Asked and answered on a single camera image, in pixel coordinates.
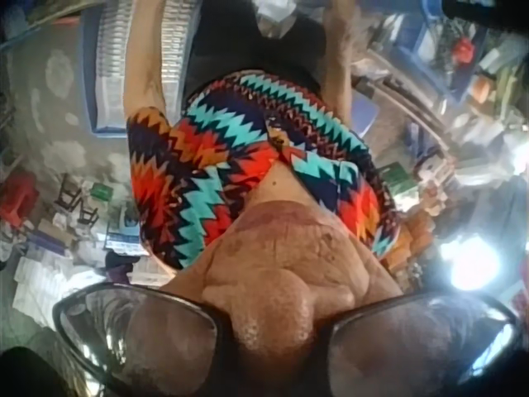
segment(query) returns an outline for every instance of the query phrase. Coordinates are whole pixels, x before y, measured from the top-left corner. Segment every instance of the white paper stack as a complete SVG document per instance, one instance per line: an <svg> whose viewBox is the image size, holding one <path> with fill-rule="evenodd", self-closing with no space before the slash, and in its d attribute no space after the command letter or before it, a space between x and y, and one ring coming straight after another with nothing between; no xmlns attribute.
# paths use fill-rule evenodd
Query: white paper stack
<svg viewBox="0 0 529 397"><path fill-rule="evenodd" d="M134 270L128 274L129 281L134 285L148 287L161 287L171 281L172 275L168 275L155 261L150 258L141 258L134 264Z"/></svg>
<svg viewBox="0 0 529 397"><path fill-rule="evenodd" d="M66 278L41 262L21 258L15 273L18 283L13 308L33 318L41 327L55 330L51 310L62 299Z"/></svg>

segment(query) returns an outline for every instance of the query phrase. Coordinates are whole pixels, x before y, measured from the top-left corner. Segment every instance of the plastic stool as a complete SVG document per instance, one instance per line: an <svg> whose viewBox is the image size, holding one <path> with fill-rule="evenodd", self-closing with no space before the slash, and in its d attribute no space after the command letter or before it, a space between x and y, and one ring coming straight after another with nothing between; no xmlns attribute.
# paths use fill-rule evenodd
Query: plastic stool
<svg viewBox="0 0 529 397"><path fill-rule="evenodd" d="M35 183L35 175L25 171L6 179L0 190L1 219L14 227L22 226L39 198Z"/></svg>

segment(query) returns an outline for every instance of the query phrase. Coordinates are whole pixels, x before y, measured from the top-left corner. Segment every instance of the sleeve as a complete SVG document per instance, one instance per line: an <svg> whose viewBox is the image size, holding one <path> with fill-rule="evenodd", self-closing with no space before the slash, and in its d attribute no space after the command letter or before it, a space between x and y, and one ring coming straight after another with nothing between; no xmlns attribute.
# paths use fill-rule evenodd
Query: sleeve
<svg viewBox="0 0 529 397"><path fill-rule="evenodd" d="M171 126L156 108L143 108L127 121L131 157L132 193L140 214L141 240L158 259L178 269L174 257L174 194L185 174L180 157L172 150Z"/></svg>
<svg viewBox="0 0 529 397"><path fill-rule="evenodd" d="M345 136L344 141L349 142L344 155L345 160L355 165L359 176L355 193L351 194L351 197L355 196L363 213L367 215L362 228L372 229L369 245L371 251L381 259L391 251L398 239L400 233L398 210L367 145L351 129L342 126L342 131Z"/></svg>

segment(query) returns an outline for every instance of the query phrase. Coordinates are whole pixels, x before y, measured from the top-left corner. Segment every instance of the package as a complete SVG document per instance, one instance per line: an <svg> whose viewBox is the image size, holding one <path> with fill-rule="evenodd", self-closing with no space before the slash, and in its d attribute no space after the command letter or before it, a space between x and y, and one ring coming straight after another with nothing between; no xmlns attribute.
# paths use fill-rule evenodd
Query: package
<svg viewBox="0 0 529 397"><path fill-rule="evenodd" d="M439 151L439 145L431 133L412 120L407 120L404 129L404 144L416 163Z"/></svg>
<svg viewBox="0 0 529 397"><path fill-rule="evenodd" d="M149 257L143 257L134 264L134 270L128 275L133 285L144 285L159 288L173 279L174 275L168 274L156 261Z"/></svg>
<svg viewBox="0 0 529 397"><path fill-rule="evenodd" d="M191 45L198 25L199 0L168 0L162 21L162 86L167 118L180 119L183 83ZM98 33L96 99L97 129L125 128L123 90L126 43L134 11L134 0L107 1Z"/></svg>
<svg viewBox="0 0 529 397"><path fill-rule="evenodd" d="M419 187L398 162L380 168L379 173L388 184L398 211L405 213L419 204Z"/></svg>
<svg viewBox="0 0 529 397"><path fill-rule="evenodd" d="M417 174L422 182L442 186L454 174L454 167L441 155L433 155L418 166Z"/></svg>

